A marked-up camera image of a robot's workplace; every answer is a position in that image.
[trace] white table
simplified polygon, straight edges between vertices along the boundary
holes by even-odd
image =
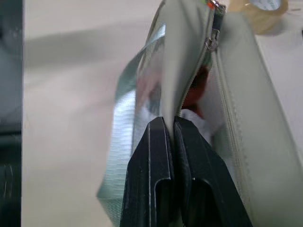
[[[96,192],[105,171],[117,77],[144,44],[159,3],[25,2],[23,227],[110,226]],[[258,38],[265,45],[267,40]],[[288,67],[292,74],[285,78],[274,66],[281,67],[280,58],[267,61],[298,140],[302,64]]]
[[[303,155],[303,17],[285,14],[257,42],[294,140]]]

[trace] tape roll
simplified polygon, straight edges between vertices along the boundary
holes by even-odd
[[[288,10],[287,0],[231,0],[229,12],[242,12],[255,34],[270,30]]]

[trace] zipper pull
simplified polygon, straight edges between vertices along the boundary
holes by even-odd
[[[207,37],[205,40],[205,46],[208,49],[208,51],[213,52],[217,49],[219,44],[219,35],[220,31],[217,29],[212,30],[212,34],[210,37]]]

